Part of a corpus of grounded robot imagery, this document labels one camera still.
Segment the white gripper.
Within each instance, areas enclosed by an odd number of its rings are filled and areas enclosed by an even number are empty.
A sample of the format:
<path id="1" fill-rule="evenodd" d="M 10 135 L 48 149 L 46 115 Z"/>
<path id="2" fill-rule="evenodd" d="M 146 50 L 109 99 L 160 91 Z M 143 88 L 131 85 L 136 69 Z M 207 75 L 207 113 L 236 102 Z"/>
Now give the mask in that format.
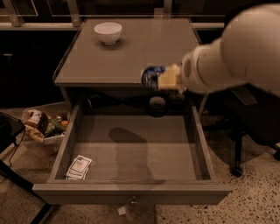
<path id="1" fill-rule="evenodd" d="M 197 94 L 210 94 L 243 85 L 235 78 L 221 57 L 221 40 L 199 45 L 187 53 L 180 67 L 169 65 L 157 79 L 159 89 L 178 90 L 181 87 Z"/>

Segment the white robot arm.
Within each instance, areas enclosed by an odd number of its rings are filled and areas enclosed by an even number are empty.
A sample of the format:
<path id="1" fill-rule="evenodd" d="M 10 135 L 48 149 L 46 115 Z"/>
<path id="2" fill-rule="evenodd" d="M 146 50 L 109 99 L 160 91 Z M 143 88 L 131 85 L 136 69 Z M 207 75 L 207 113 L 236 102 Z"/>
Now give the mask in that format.
<path id="1" fill-rule="evenodd" d="M 250 84 L 280 95 L 280 4 L 251 7 L 220 38 L 187 53 L 158 78 L 160 89 L 213 93 Z"/>

